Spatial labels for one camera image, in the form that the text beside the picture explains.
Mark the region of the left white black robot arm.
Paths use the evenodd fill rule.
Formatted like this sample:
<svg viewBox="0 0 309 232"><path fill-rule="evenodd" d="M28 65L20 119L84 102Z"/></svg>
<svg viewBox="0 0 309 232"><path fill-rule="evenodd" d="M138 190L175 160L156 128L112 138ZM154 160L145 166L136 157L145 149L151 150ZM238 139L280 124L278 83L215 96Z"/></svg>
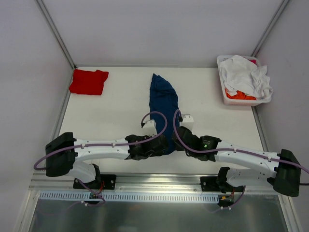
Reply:
<svg viewBox="0 0 309 232"><path fill-rule="evenodd" d="M99 166L88 164L88 160L145 160L164 155L168 147L162 134L153 138L129 135L111 142L99 142L76 139L72 132L65 132L45 147L48 156L45 174L47 177L74 177L75 189L100 189L107 182L101 177Z"/></svg>

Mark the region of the blue mickey t shirt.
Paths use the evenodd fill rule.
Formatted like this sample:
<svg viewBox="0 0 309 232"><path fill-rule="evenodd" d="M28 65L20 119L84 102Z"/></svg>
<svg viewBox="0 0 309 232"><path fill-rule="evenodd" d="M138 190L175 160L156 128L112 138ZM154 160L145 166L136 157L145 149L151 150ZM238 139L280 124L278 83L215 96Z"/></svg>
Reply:
<svg viewBox="0 0 309 232"><path fill-rule="evenodd" d="M150 99L149 99L150 111L161 112L167 119L164 121L163 117L159 114L151 114L150 119L156 122L156 130L162 131L165 125L166 130L163 135L168 141L168 148L166 154L169 155L175 150L175 143L172 140L173 135L173 116L178 108L178 95L170 84L169 81L165 80L160 75L153 74L150 84Z"/></svg>

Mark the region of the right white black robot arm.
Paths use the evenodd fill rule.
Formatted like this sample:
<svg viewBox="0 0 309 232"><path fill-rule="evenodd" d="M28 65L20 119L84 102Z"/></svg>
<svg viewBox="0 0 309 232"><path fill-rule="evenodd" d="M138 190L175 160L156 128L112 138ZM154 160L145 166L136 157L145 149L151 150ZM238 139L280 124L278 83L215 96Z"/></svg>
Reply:
<svg viewBox="0 0 309 232"><path fill-rule="evenodd" d="M259 186L272 187L277 193L290 197L299 195L301 168L290 150L282 149L280 153L246 150L216 137L197 137L184 126L174 130L172 140L189 157L242 167L220 168L216 186L221 192L231 187Z"/></svg>

